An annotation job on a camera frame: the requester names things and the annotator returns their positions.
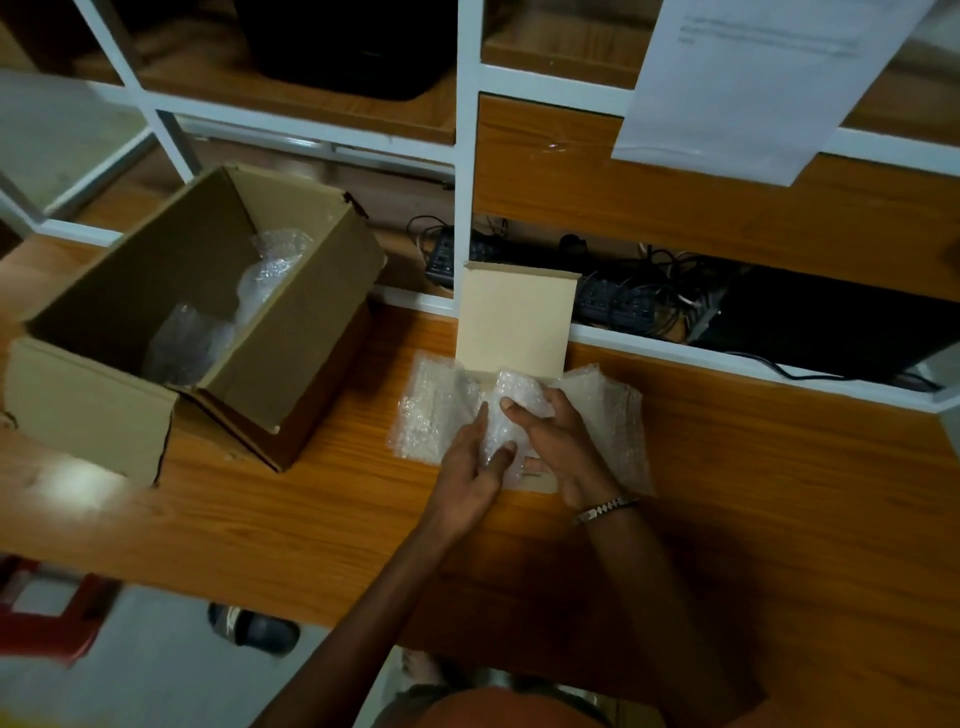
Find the bubble-wrapped small item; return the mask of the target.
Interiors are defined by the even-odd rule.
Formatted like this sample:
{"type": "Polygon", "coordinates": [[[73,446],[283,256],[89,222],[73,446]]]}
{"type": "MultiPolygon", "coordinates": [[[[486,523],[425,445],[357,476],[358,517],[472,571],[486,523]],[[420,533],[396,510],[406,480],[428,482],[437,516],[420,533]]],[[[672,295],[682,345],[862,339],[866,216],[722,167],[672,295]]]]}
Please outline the bubble-wrapped small item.
{"type": "Polygon", "coordinates": [[[526,470],[526,460],[539,459],[540,456],[526,430],[508,418],[501,406],[502,400],[507,398],[537,418],[553,417],[554,409],[544,396],[542,384],[525,374],[502,370],[496,382],[483,389],[482,394],[487,415],[485,435],[479,450],[481,463],[487,466],[501,447],[512,442],[516,445],[516,454],[503,476],[503,488],[539,494],[556,493],[557,481],[552,474],[526,470]]]}

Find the clear bubble wrap sheet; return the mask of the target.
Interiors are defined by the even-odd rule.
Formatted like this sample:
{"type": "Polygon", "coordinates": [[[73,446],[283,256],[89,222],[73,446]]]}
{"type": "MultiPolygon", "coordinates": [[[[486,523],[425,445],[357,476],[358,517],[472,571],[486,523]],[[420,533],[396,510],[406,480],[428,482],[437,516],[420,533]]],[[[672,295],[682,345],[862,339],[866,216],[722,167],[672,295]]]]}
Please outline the clear bubble wrap sheet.
{"type": "MultiPolygon", "coordinates": [[[[597,364],[565,372],[542,387],[546,385],[567,395],[616,479],[632,493],[654,497],[642,394],[607,377],[597,364]]],[[[389,446],[401,459],[439,465],[456,433],[483,404],[479,382],[456,360],[419,351],[398,402],[389,446]]]]}

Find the crumpled bubble wrap bundle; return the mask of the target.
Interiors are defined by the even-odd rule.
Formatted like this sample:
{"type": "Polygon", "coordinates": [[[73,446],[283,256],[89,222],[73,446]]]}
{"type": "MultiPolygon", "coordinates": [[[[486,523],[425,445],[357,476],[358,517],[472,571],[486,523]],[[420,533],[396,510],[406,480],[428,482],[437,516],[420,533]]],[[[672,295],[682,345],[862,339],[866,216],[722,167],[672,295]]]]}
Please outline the crumpled bubble wrap bundle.
{"type": "Polygon", "coordinates": [[[150,339],[141,368],[149,382],[193,386],[199,383],[234,340],[234,323],[177,304],[150,339]]]}
{"type": "Polygon", "coordinates": [[[289,227],[260,232],[251,237],[250,242],[259,259],[246,268],[236,285],[238,304],[233,325],[237,330],[255,317],[314,244],[302,230],[289,227]]]}

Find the large brown cardboard box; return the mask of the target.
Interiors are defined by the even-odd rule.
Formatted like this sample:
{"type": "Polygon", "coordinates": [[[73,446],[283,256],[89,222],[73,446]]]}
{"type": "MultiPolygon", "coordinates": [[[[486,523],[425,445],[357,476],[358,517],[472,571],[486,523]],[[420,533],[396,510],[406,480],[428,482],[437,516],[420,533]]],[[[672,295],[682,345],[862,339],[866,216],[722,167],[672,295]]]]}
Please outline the large brown cardboard box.
{"type": "Polygon", "coordinates": [[[238,164],[203,172],[23,320],[8,348],[4,414],[24,435],[129,480],[157,482],[174,432],[289,470],[372,324],[386,265],[341,189],[238,164]],[[234,322],[251,238],[314,240],[193,386],[141,376],[176,305],[234,322]]]}

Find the person's right forearm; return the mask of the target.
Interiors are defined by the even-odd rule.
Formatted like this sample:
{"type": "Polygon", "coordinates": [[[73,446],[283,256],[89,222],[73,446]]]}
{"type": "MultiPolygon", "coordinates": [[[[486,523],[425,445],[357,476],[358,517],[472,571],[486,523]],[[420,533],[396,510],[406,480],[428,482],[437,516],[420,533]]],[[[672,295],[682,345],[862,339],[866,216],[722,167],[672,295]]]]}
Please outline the person's right forearm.
{"type": "Polygon", "coordinates": [[[778,715],[736,634],[696,596],[637,504],[580,524],[676,728],[773,728],[778,715]]]}

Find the person's left forearm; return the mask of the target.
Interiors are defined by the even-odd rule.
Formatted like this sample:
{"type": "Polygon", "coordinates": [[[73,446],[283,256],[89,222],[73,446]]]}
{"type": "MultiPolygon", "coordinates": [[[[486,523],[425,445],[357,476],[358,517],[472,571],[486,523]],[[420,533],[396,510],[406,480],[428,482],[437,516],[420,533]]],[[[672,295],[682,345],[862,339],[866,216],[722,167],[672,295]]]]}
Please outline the person's left forearm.
{"type": "Polygon", "coordinates": [[[424,516],[249,728],[353,728],[426,585],[466,533],[424,516]]]}

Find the small beige cardboard box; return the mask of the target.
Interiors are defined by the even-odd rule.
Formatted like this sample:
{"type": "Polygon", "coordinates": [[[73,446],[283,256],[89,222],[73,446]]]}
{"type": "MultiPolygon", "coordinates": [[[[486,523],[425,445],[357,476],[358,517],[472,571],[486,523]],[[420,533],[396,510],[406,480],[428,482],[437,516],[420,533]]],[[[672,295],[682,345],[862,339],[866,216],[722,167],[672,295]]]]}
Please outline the small beige cardboard box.
{"type": "Polygon", "coordinates": [[[455,358],[482,390],[502,371],[555,383],[564,374],[581,274],[469,261],[459,293],[455,358]]]}

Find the dark slip-on sandal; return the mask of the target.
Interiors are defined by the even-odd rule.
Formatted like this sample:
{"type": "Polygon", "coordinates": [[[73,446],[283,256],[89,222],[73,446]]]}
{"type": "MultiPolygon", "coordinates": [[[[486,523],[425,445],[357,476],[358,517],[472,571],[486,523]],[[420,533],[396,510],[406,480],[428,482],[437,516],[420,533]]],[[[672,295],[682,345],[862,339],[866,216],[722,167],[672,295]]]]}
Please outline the dark slip-on sandal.
{"type": "Polygon", "coordinates": [[[291,620],[217,602],[208,603],[207,620],[221,639],[276,658],[290,654],[302,634],[291,620]]]}

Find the person's right hand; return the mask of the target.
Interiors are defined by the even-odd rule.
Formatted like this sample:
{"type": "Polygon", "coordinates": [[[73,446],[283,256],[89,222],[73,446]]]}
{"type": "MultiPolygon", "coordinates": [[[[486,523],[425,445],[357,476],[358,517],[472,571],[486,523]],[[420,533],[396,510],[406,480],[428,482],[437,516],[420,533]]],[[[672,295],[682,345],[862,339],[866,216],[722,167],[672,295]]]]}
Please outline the person's right hand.
{"type": "Polygon", "coordinates": [[[575,512],[575,523],[584,525],[636,505],[637,500],[615,479],[567,394],[546,386],[542,391],[554,409],[551,418],[538,418],[507,397],[501,407],[528,433],[539,458],[556,473],[558,492],[575,512]]]}

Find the person's left hand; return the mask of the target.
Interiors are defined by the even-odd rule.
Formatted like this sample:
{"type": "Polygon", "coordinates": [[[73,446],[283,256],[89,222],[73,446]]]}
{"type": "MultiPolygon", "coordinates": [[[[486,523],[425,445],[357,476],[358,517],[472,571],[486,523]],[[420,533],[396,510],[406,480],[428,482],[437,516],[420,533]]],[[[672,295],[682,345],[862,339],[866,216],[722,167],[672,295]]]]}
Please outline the person's left hand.
{"type": "Polygon", "coordinates": [[[427,501],[424,520],[452,542],[471,532],[485,517],[502,488],[504,472],[484,472],[480,447],[488,406],[462,426],[441,459],[438,477],[427,501]]]}

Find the red plastic stool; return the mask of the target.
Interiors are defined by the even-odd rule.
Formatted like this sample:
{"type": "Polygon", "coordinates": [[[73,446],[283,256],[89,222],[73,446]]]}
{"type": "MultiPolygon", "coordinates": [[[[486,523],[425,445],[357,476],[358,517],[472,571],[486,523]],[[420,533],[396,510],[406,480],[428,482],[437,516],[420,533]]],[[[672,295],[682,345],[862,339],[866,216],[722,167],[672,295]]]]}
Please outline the red plastic stool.
{"type": "Polygon", "coordinates": [[[70,667],[90,652],[123,584],[87,573],[58,613],[18,611],[18,598],[39,576],[40,566],[16,555],[0,557],[0,658],[44,659],[70,667]]]}

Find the black box-shaped device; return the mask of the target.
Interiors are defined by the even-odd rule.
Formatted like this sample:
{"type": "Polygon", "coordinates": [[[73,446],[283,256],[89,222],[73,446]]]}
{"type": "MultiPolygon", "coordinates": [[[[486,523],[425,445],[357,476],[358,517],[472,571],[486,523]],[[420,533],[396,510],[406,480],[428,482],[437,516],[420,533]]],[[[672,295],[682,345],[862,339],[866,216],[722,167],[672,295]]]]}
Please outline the black box-shaped device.
{"type": "Polygon", "coordinates": [[[457,0],[233,0],[256,68],[387,101],[429,91],[457,57],[457,0]]]}

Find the white printed paper sheet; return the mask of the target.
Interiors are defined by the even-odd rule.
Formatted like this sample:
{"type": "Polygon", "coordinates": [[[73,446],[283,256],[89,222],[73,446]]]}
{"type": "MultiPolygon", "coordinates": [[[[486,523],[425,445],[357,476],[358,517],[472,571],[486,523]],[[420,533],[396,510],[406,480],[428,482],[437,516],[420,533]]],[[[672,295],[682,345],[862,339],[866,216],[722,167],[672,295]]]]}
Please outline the white printed paper sheet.
{"type": "Polygon", "coordinates": [[[788,187],[936,0],[663,0],[611,157],[788,187]]]}

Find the person's orange shirt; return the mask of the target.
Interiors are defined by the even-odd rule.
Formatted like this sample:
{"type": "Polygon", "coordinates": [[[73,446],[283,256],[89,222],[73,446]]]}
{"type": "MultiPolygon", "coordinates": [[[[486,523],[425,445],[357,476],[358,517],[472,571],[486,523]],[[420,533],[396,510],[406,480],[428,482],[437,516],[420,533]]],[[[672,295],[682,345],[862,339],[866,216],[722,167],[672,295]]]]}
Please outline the person's orange shirt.
{"type": "Polygon", "coordinates": [[[614,728],[602,710],[552,687],[457,689],[418,684],[399,693],[370,728],[614,728]]]}

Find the white framed wooden shelf unit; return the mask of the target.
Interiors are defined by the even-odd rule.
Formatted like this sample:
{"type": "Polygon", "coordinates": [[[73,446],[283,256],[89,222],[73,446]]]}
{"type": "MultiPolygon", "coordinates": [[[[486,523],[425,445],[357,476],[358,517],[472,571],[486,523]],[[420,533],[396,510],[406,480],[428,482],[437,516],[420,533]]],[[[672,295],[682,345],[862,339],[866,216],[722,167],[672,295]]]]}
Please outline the white framed wooden shelf unit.
{"type": "Polygon", "coordinates": [[[504,7],[484,41],[484,0],[457,0],[457,56],[409,101],[296,86],[260,74],[229,0],[133,0],[131,34],[111,0],[0,0],[0,117],[35,116],[85,152],[91,104],[135,116],[53,205],[1,166],[20,138],[0,128],[0,211],[27,234],[110,248],[204,172],[226,164],[347,192],[386,255],[368,296],[459,325],[470,261],[622,280],[675,291],[679,322],[662,337],[574,322],[569,339],[716,372],[936,416],[960,460],[960,378],[846,380],[687,343],[694,311],[727,279],[765,266],[960,303],[960,88],[950,143],[838,127],[788,186],[612,158],[633,91],[543,74],[501,48],[514,21],[585,30],[575,16],[504,7]],[[432,230],[454,228],[454,289],[426,279],[432,230]],[[564,235],[594,261],[569,265],[564,235]]]}

